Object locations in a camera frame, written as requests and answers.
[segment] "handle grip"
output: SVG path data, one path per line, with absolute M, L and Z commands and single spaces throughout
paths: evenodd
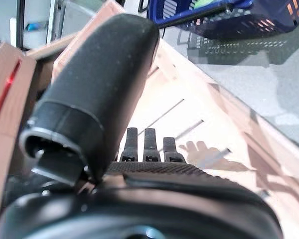
M 154 23 L 135 15 L 98 27 L 39 101 L 20 136 L 23 152 L 34 158 L 66 148 L 100 180 L 117 156 L 158 41 Z

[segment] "red laser line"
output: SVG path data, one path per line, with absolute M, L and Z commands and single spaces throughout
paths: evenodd
M 6 82 L 5 82 L 5 85 L 4 85 L 4 88 L 3 88 L 3 91 L 0 95 L 0 111 L 2 109 L 2 106 L 3 106 L 3 103 L 6 99 L 6 96 L 8 95 L 8 92 L 9 92 L 9 89 L 14 81 L 14 78 L 15 78 L 15 75 L 20 67 L 20 64 L 21 64 L 21 59 L 18 59 L 12 73 L 10 74 L 10 76 L 7 78 Z

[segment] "wooden board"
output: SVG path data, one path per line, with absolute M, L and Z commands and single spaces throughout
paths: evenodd
M 103 22 L 108 20 L 111 16 L 123 13 L 124 9 L 118 3 L 108 0 L 103 4 L 100 10 L 91 18 L 85 27 L 77 34 L 69 46 L 54 62 L 52 80 L 57 77 L 66 63 L 71 59 L 75 51 L 82 45 L 82 43 L 89 37 L 89 35 Z
M 188 163 L 254 192 L 265 189 L 285 238 L 299 238 L 299 148 L 163 40 L 160 47 L 164 58 L 157 56 L 159 70 L 129 124 L 139 129 L 139 159 L 146 127 L 156 129 L 162 159 L 163 137 L 175 137 Z M 227 156 L 204 163 L 227 148 Z
M 18 59 L 21 59 L 20 68 L 0 111 L 0 202 L 36 65 L 35 60 L 20 50 L 0 44 L 0 95 Z

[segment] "blue plastic basket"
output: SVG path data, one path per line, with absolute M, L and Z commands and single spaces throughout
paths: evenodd
M 299 0 L 216 0 L 193 9 L 197 0 L 149 0 L 139 11 L 159 28 L 177 26 L 209 39 L 262 37 L 299 24 Z

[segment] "black cable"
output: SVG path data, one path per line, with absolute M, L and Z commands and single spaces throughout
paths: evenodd
M 163 39 L 163 37 L 164 37 L 164 35 L 165 35 L 165 29 L 166 28 L 164 28 L 164 30 L 163 30 L 163 34 L 161 35 L 161 38 Z

